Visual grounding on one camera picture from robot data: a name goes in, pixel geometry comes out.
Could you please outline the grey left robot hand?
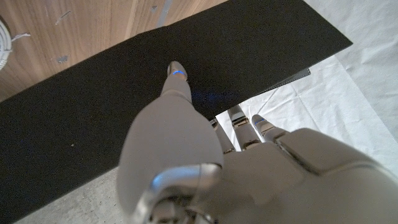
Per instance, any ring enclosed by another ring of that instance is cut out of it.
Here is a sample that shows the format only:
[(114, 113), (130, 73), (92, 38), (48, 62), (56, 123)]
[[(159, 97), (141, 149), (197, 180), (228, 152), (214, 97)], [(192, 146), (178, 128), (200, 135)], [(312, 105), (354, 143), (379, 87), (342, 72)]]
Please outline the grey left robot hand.
[(396, 223), (397, 178), (312, 129), (292, 132), (229, 111), (240, 150), (195, 110), (171, 62), (158, 98), (135, 117), (116, 191), (128, 223)]

